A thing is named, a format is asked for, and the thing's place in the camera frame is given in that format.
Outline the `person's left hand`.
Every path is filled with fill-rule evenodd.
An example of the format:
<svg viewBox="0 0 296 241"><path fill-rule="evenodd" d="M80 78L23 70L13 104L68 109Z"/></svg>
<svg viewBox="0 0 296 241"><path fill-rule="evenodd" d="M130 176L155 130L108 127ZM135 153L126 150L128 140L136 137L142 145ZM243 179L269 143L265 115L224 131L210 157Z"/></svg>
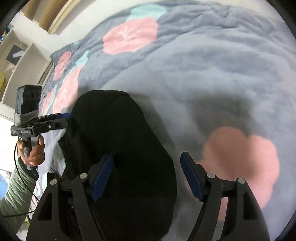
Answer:
<svg viewBox="0 0 296 241"><path fill-rule="evenodd" d="M18 153L20 154L21 160L27 166L36 167L44 163L45 161L45 144L42 135L38 137L37 145L32 148L27 156L24 154L25 143L23 141L17 142Z"/></svg>

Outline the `green sleeved left forearm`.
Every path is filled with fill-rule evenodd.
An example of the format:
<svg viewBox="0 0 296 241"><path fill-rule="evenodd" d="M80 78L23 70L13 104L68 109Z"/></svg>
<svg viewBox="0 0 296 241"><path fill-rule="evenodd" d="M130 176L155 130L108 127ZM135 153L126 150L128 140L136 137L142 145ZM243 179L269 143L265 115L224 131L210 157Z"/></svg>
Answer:
<svg viewBox="0 0 296 241"><path fill-rule="evenodd" d="M26 219L37 179L38 176L18 158L6 194L1 199L1 214L13 234L17 234Z"/></svg>

